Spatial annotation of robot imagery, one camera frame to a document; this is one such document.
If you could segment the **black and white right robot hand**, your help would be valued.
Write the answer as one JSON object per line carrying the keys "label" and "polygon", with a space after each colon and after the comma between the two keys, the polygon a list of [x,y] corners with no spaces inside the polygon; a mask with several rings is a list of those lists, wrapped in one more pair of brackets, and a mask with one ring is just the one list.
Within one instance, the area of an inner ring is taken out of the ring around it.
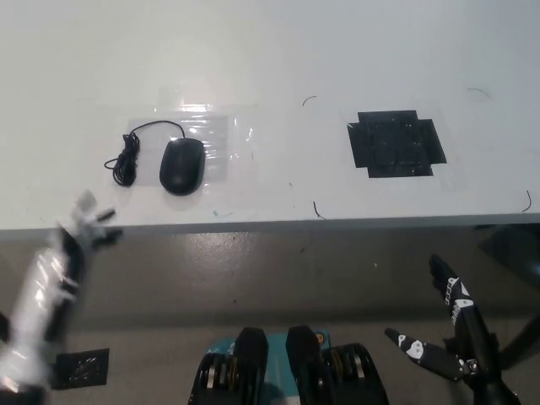
{"label": "black and white right robot hand", "polygon": [[445,347],[393,328],[385,330],[386,336],[413,363],[449,381],[464,380],[474,384],[475,381],[500,380],[498,347],[461,277],[435,254],[429,259],[429,271],[434,287],[445,302],[454,336],[445,340]]}

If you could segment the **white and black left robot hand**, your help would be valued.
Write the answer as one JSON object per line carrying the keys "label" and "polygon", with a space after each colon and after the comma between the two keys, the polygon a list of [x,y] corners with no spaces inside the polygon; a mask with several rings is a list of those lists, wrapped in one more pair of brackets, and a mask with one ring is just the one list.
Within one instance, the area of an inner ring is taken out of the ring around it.
{"label": "white and black left robot hand", "polygon": [[84,192],[36,252],[1,350],[3,390],[21,392],[48,383],[53,354],[67,336],[95,254],[122,237],[121,229],[105,226],[115,214],[113,208],[100,212],[94,195]]}

